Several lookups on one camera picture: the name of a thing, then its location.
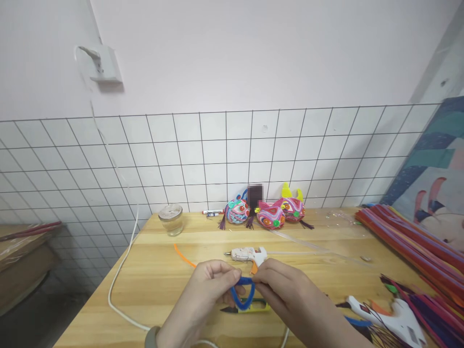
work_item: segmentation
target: right hand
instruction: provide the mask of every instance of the right hand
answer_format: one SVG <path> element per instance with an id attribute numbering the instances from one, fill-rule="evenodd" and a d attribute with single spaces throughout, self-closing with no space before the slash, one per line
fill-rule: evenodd
<path id="1" fill-rule="evenodd" d="M 305 346 L 372 347 L 302 271 L 275 259 L 267 259 L 259 267 L 253 282 Z"/>

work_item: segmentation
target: jar lid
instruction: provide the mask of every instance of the jar lid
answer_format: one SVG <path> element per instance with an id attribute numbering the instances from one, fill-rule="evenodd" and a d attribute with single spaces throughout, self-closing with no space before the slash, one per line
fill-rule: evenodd
<path id="1" fill-rule="evenodd" d="M 161 221 L 168 221 L 178 217 L 180 214 L 182 214 L 182 207 L 180 205 L 169 204 L 161 209 L 158 213 L 158 217 Z"/>

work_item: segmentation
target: hand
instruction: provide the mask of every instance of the hand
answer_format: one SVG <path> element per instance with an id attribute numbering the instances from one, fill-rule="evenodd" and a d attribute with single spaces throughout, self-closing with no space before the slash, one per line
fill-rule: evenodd
<path id="1" fill-rule="evenodd" d="M 230 289 L 242 271 L 221 260 L 201 262 L 156 337 L 159 348 L 190 347 L 198 340 L 215 303 L 235 307 Z M 238 294 L 245 288 L 235 286 Z"/>
<path id="2" fill-rule="evenodd" d="M 253 277 L 256 289 L 307 347 L 372 347 L 300 270 L 268 259 Z"/>

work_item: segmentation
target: pipe cleaner craft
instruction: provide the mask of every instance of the pipe cleaner craft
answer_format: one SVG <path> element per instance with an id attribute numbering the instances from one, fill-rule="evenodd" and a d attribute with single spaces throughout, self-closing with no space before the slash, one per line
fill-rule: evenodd
<path id="1" fill-rule="evenodd" d="M 282 210 L 283 201 L 284 198 L 281 198 L 272 205 L 260 201 L 259 207 L 255 210 L 258 222 L 270 230 L 281 228 L 285 223 L 285 214 Z"/>
<path id="2" fill-rule="evenodd" d="M 219 223 L 221 230 L 226 229 L 226 218 L 230 223 L 239 224 L 245 222 L 250 215 L 250 209 L 247 203 L 248 189 L 243 192 L 243 195 L 237 195 L 237 198 L 227 203 L 224 209 L 224 216 Z"/>
<path id="3" fill-rule="evenodd" d="M 303 194 L 300 189 L 298 189 L 298 197 L 293 198 L 288 183 L 284 183 L 282 187 L 282 199 L 282 210 L 288 221 L 299 221 L 303 227 L 307 227 L 311 230 L 314 229 L 313 225 L 303 221 L 306 211 L 303 205 Z"/>

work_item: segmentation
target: yellow ear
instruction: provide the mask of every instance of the yellow ear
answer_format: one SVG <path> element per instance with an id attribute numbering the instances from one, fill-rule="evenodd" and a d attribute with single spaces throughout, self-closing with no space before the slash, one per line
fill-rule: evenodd
<path id="1" fill-rule="evenodd" d="M 291 191 L 289 188 L 289 184 L 286 182 L 282 186 L 282 197 L 285 197 L 285 198 L 291 197 Z"/>
<path id="2" fill-rule="evenodd" d="M 303 193 L 301 192 L 300 189 L 298 189 L 298 196 L 297 196 L 297 199 L 299 199 L 300 201 L 303 201 Z"/>

